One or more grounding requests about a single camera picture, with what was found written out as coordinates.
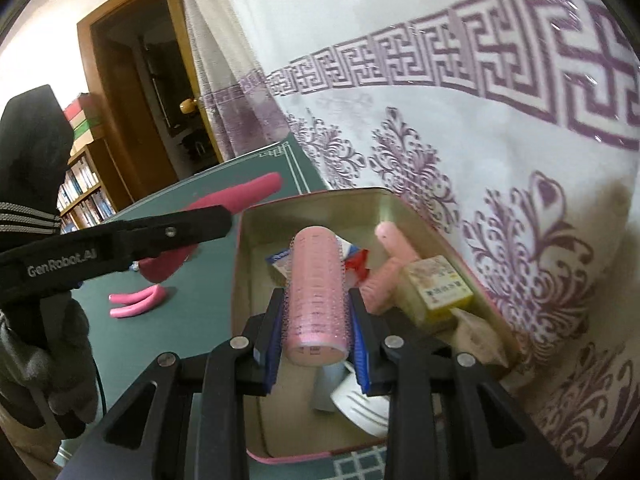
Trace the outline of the black gloved left hand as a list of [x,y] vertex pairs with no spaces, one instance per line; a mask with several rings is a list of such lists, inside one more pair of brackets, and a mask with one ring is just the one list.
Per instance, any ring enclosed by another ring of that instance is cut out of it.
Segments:
[[85,311],[70,292],[1,301],[1,406],[23,426],[80,437],[98,387]]

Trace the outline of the black sleeved left forearm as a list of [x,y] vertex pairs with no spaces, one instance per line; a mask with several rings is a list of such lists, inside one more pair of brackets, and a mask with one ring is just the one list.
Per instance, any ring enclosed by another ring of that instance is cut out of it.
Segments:
[[1,250],[56,235],[58,190],[74,130],[50,86],[14,96],[1,115]]

